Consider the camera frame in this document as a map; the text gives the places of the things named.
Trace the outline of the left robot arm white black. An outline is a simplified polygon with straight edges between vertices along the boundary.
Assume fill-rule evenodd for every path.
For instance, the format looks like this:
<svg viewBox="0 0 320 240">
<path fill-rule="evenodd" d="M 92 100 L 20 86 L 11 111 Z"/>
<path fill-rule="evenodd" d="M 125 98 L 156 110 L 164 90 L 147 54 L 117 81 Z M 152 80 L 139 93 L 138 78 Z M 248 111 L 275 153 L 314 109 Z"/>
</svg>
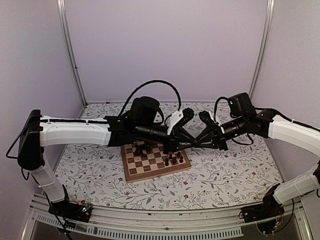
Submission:
<svg viewBox="0 0 320 240">
<path fill-rule="evenodd" d="M 167 119 L 162 116 L 160 103 L 151 97 L 136 98 L 127 112 L 102 118 L 54 118 L 44 116 L 39 109 L 30 112 L 16 139 L 18 165 L 27 170 L 44 191 L 52 214 L 69 219 L 88 219 L 90 205 L 71 203 L 66 187 L 61 184 L 44 157 L 44 148 L 55 145 L 93 144 L 121 147 L 135 141 L 160 143 L 164 153 L 174 153 L 183 144 L 192 147 L 196 140 L 183 126 L 194 117 L 191 108 L 179 108 Z"/>
</svg>

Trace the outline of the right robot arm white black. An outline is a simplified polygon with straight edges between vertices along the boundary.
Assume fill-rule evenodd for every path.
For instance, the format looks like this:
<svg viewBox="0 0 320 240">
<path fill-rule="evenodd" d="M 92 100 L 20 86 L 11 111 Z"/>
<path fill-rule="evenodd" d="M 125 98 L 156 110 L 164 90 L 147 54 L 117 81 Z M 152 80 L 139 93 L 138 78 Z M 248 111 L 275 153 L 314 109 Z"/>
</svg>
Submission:
<svg viewBox="0 0 320 240">
<path fill-rule="evenodd" d="M 270 107 L 256 107 L 246 92 L 231 97 L 223 97 L 228 103 L 230 121 L 221 123 L 217 117 L 218 105 L 213 111 L 198 114 L 205 129 L 196 138 L 197 146 L 208 144 L 221 151 L 228 150 L 227 142 L 235 141 L 244 134 L 256 135 L 269 142 L 279 142 L 288 147 L 298 159 L 306 154 L 309 159 L 296 176 L 272 186 L 257 209 L 248 213 L 262 218 L 283 212 L 283 204 L 296 197 L 306 196 L 320 191 L 320 164 L 312 163 L 320 159 L 320 130 L 317 127 L 289 118 L 279 110 Z"/>
</svg>

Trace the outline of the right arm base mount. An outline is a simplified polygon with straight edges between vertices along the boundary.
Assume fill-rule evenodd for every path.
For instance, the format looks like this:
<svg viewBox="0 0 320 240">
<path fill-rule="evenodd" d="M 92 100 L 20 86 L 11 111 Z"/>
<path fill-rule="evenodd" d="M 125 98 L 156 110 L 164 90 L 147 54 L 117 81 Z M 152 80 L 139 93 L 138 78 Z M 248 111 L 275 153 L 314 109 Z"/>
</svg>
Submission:
<svg viewBox="0 0 320 240">
<path fill-rule="evenodd" d="M 245 223 L 256 223 L 257 229 L 264 235 L 276 232 L 283 220 L 284 207 L 273 200 L 241 208 L 238 217 Z"/>
</svg>

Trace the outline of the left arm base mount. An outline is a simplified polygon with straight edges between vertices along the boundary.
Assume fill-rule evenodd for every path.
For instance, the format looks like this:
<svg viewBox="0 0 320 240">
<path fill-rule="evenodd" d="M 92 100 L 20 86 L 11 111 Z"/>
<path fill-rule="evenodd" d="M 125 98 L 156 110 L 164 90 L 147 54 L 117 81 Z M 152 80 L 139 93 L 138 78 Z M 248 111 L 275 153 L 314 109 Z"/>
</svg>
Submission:
<svg viewBox="0 0 320 240">
<path fill-rule="evenodd" d="M 88 223 L 93 210 L 93 205 L 84 200 L 73 203 L 67 200 L 52 203 L 49 201 L 49 213 L 64 219 Z"/>
</svg>

